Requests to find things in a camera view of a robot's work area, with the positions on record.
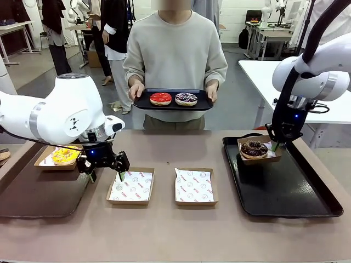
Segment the person's left hand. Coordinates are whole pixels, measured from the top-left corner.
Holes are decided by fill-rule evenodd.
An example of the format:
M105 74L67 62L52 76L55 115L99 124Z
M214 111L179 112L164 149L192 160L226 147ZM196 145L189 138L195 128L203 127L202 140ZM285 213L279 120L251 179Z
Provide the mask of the person's left hand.
M208 83L206 85L206 93L208 98L215 103L217 101L217 90L218 90L218 83L214 82L212 84Z

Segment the person's right hand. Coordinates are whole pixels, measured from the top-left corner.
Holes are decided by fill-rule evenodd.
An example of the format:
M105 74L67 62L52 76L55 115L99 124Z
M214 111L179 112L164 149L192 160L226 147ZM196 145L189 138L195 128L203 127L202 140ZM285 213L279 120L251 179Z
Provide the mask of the person's right hand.
M135 82L134 84L132 84L132 86L129 89L130 99L134 101L135 99L139 98L142 95L144 89L145 87L142 82Z

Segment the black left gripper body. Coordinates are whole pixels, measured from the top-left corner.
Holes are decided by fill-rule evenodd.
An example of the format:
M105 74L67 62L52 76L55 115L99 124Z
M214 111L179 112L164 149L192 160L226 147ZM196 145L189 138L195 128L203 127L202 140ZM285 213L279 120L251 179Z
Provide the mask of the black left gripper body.
M94 164L95 168L113 168L114 155L111 141L84 143L81 154L86 155L88 161Z

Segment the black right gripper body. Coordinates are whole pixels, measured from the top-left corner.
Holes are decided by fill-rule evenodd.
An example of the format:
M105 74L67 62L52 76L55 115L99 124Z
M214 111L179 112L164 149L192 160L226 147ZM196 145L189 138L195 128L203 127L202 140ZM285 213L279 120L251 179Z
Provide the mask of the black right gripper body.
M297 108L285 107L280 113L279 128L283 134L301 132L308 112Z

